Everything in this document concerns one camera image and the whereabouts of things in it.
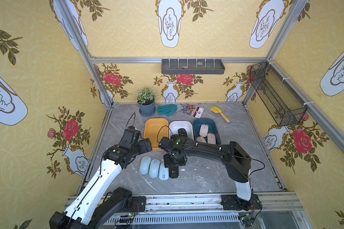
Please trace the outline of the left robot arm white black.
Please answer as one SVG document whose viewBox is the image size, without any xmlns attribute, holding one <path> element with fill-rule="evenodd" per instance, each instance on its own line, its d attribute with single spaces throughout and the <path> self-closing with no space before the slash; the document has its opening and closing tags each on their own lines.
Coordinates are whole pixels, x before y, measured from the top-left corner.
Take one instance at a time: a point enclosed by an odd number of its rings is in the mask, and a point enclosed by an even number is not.
<svg viewBox="0 0 344 229">
<path fill-rule="evenodd" d="M 138 155 L 150 152 L 152 144 L 148 138 L 119 142 L 109 147 L 100 167 L 81 194 L 64 212 L 55 212 L 50 218 L 52 229 L 98 229 L 115 213 L 129 208 L 132 192 L 117 188 L 111 197 L 101 202 L 103 195 L 117 175 Z"/>
</svg>

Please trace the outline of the black mouse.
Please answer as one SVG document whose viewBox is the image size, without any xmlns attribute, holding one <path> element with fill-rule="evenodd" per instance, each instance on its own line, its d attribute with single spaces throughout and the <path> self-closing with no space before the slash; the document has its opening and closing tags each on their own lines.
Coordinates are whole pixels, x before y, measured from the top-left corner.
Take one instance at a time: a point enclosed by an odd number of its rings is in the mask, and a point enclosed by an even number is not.
<svg viewBox="0 0 344 229">
<path fill-rule="evenodd" d="M 178 135 L 187 137 L 187 132 L 184 128 L 180 128 L 180 129 L 178 129 Z"/>
<path fill-rule="evenodd" d="M 179 167 L 170 166 L 169 167 L 169 177 L 172 179 L 179 177 Z"/>
</svg>

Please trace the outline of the pink mouse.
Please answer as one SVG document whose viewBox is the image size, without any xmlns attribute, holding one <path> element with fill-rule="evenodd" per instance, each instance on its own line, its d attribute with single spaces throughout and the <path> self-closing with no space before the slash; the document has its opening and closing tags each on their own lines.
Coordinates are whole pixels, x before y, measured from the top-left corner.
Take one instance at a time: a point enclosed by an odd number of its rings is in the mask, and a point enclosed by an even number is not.
<svg viewBox="0 0 344 229">
<path fill-rule="evenodd" d="M 202 136 L 197 137 L 196 141 L 201 142 L 201 143 L 207 143 L 206 139 Z"/>
<path fill-rule="evenodd" d="M 208 133 L 206 139 L 207 139 L 208 144 L 213 144 L 213 145 L 217 144 L 216 135 L 213 133 Z"/>
<path fill-rule="evenodd" d="M 200 130 L 199 130 L 199 136 L 207 137 L 208 133 L 209 133 L 209 125 L 201 124 Z"/>
</svg>

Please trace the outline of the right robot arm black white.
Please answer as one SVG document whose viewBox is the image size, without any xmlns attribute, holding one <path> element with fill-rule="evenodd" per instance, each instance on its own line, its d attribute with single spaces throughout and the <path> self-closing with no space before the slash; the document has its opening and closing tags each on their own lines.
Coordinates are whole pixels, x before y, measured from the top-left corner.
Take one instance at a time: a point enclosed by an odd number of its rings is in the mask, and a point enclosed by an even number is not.
<svg viewBox="0 0 344 229">
<path fill-rule="evenodd" d="M 258 195 L 254 194 L 250 184 L 252 158 L 237 143 L 215 145 L 198 142 L 185 136 L 173 139 L 163 137 L 159 148 L 167 152 L 164 166 L 169 169 L 170 178 L 178 178 L 179 167 L 185 166 L 189 156 L 198 156 L 221 162 L 228 176 L 235 181 L 236 194 L 223 198 L 223 206 L 228 210 L 256 211 L 262 209 Z"/>
</svg>

